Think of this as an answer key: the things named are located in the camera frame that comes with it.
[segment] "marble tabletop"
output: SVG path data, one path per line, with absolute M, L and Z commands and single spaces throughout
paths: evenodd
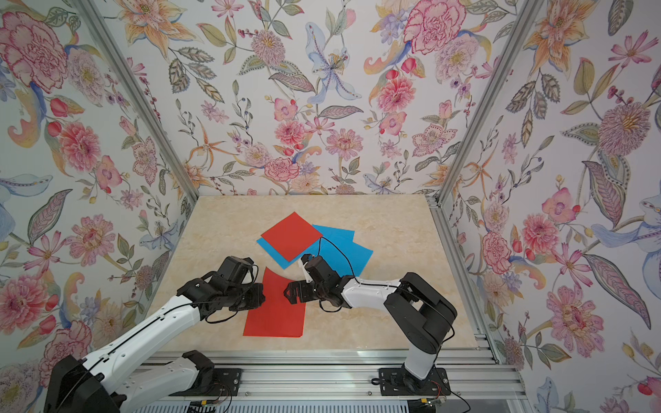
M 457 312 L 455 337 L 444 348 L 474 348 L 473 329 L 434 220 L 423 195 L 390 196 L 202 196 L 179 240 L 149 313 L 166 303 L 188 280 L 217 270 L 226 256 L 251 257 L 292 280 L 302 280 L 298 265 L 283 270 L 257 245 L 261 234 L 292 212 L 306 221 L 355 230 L 354 241 L 374 251 L 361 277 L 395 280 L 415 272 L 436 288 Z M 408 348 L 390 314 L 375 309 L 324 313 L 307 303 L 301 338 L 243 336 L 247 312 L 223 324 L 198 323 L 161 348 L 164 352 L 219 350 L 376 350 Z M 223 310 L 212 319 L 231 313 Z

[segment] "red square paper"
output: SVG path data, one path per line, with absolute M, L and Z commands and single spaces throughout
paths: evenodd
M 303 335 L 305 304 L 291 304 L 284 292 L 291 280 L 268 268 L 264 272 L 264 296 L 261 307 L 248 310 L 244 336 L 300 337 Z
M 291 261 L 320 239 L 321 233 L 294 212 L 263 233 L 262 238 Z

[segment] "blue paper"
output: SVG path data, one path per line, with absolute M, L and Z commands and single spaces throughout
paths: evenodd
M 334 242 L 335 244 L 337 244 L 337 243 L 335 242 L 336 239 L 346 239 L 346 240 L 348 240 L 348 241 L 353 241 L 353 240 L 354 240 L 354 234 L 356 233 L 355 231 L 350 231 L 350 230 L 348 230 L 348 229 L 340 229 L 340 228 L 332 228 L 332 227 L 323 227 L 322 225 L 313 225 L 313 227 L 314 227 L 317 231 L 319 231 L 319 232 L 324 236 L 324 238 L 328 238 L 328 239 L 330 239 L 330 240 L 331 240 L 332 242 Z M 283 270 L 286 269 L 288 266 L 292 265 L 292 264 L 293 264 L 294 262 L 296 262 L 297 260 L 301 259 L 301 257 L 303 256 L 303 254 L 312 254 L 312 252 L 309 252 L 309 251 L 306 250 L 306 251 L 302 252 L 299 256 L 297 256 L 296 258 L 294 258 L 293 260 L 291 260 L 291 261 L 287 261 L 287 260 L 286 260 L 286 259 L 285 259 L 285 258 L 284 258 L 284 257 L 278 252 L 278 251 L 276 251 L 275 248 L 273 248 L 273 247 L 271 246 L 271 244 L 269 244 L 268 242 L 266 242 L 265 239 L 263 239 L 263 238 L 259 238 L 259 239 L 257 240 L 257 243 L 258 243 L 258 244 L 259 244 L 259 245 L 260 245 L 260 246 L 261 246 L 261 247 L 262 247 L 262 248 L 263 248 L 263 249 L 264 249 L 269 255 L 271 255 L 271 258 L 273 258 L 273 259 L 278 263 L 278 265 L 279 265 L 280 267 L 282 267 Z M 317 248 L 318 248 L 318 243 L 319 243 L 319 241 L 315 241 L 315 243 L 314 243 L 313 245 L 317 245 Z M 331 244 L 326 243 L 325 241 L 321 241 L 321 249 L 322 249 L 322 251 L 324 251 L 324 244 L 327 244 L 329 247 L 333 248 L 333 246 L 332 246 Z

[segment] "metal base plate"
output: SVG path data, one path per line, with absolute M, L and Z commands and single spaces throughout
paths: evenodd
M 171 396 L 227 396 L 227 391 L 223 385 L 227 386 L 232 396 L 239 394 L 241 385 L 241 369 L 214 369 L 214 385 L 209 389 L 185 390 L 170 394 Z
M 445 369 L 433 368 L 429 372 L 429 380 L 427 384 L 417 393 L 411 393 L 403 384 L 403 376 L 401 367 L 379 369 L 379 379 L 381 379 L 381 396 L 432 396 L 435 397 L 439 394 L 438 386 L 432 383 L 437 382 L 440 386 L 440 394 L 449 396 L 450 385 L 447 380 L 447 373 Z

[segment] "wall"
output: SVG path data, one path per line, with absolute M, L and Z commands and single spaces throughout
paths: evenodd
M 546 5 L 449 222 L 537 411 L 659 412 L 661 4 Z
M 0 13 L 0 412 L 39 412 L 144 317 L 192 206 L 68 1 Z
M 97 6 L 201 194 L 430 194 L 519 3 Z

